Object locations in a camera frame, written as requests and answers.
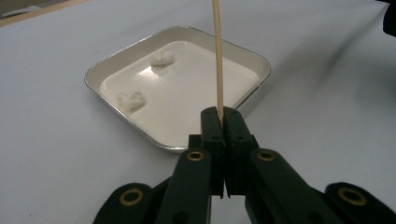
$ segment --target white surface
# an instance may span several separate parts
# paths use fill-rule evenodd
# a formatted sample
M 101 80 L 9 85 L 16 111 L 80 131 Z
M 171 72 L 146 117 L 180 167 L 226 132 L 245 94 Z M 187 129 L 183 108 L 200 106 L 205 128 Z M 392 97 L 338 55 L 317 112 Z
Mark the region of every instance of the white surface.
M 346 181 L 396 210 L 396 38 L 372 0 L 220 2 L 224 39 L 273 72 L 246 122 L 314 188 Z M 0 28 L 0 223 L 92 223 L 117 187 L 154 186 L 177 155 L 85 86 L 110 53 L 174 25 L 213 34 L 210 1 L 101 1 Z M 248 223 L 214 200 L 212 223 Z
M 185 148 L 189 144 L 186 133 L 201 132 L 201 111 L 217 104 L 215 53 L 188 41 L 172 42 L 158 50 L 173 52 L 175 62 L 150 66 L 156 52 L 150 53 L 110 74 L 100 93 L 157 143 Z M 224 105 L 236 108 L 260 84 L 259 74 L 224 58 Z M 142 91 L 145 105 L 133 113 L 122 110 L 117 94 L 125 91 Z

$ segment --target square tray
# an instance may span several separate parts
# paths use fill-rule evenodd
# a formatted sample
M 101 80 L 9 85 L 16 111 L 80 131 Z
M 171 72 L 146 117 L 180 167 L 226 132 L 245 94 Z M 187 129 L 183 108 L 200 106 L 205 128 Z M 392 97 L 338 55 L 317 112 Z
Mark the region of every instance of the square tray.
M 175 62 L 149 64 L 159 50 Z M 238 108 L 270 75 L 260 55 L 222 41 L 224 105 Z M 87 86 L 155 145 L 181 152 L 189 134 L 200 133 L 200 112 L 217 105 L 214 36 L 190 27 L 171 27 L 123 49 L 91 67 Z M 145 104 L 120 108 L 117 94 L 141 91 Z

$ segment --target white table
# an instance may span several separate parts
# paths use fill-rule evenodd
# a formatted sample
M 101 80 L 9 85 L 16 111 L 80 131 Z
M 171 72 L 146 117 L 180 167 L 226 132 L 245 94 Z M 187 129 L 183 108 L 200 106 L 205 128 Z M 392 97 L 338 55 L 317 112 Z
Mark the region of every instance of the white table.
M 154 187 L 177 155 L 155 147 L 84 84 L 108 55 L 164 28 L 213 34 L 211 1 L 91 0 L 0 28 L 0 223 L 92 223 L 116 188 Z M 345 181 L 396 210 L 396 38 L 386 4 L 220 1 L 222 37 L 272 75 L 248 102 L 261 147 L 312 187 Z M 248 223 L 242 197 L 212 223 Z

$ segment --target wooden skewer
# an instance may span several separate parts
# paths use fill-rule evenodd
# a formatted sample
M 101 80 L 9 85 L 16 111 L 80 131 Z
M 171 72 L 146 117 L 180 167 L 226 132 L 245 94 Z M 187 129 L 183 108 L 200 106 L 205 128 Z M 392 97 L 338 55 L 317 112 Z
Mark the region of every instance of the wooden skewer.
M 216 39 L 216 68 L 218 83 L 218 116 L 221 127 L 223 126 L 224 103 L 223 103 L 223 81 L 222 81 L 222 52 L 221 52 L 221 31 L 220 31 L 220 14 L 219 0 L 213 2 L 213 18 L 215 21 L 215 39 Z

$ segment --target white clump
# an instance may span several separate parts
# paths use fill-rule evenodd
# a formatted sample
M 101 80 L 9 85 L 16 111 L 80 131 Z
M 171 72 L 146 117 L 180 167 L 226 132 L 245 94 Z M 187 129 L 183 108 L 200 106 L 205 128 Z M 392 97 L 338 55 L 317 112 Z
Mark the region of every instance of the white clump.
M 175 62 L 175 55 L 171 51 L 158 51 L 152 57 L 150 64 L 153 66 L 166 65 Z
M 140 91 L 120 92 L 117 94 L 117 99 L 119 100 L 119 106 L 128 112 L 145 103 L 145 99 Z

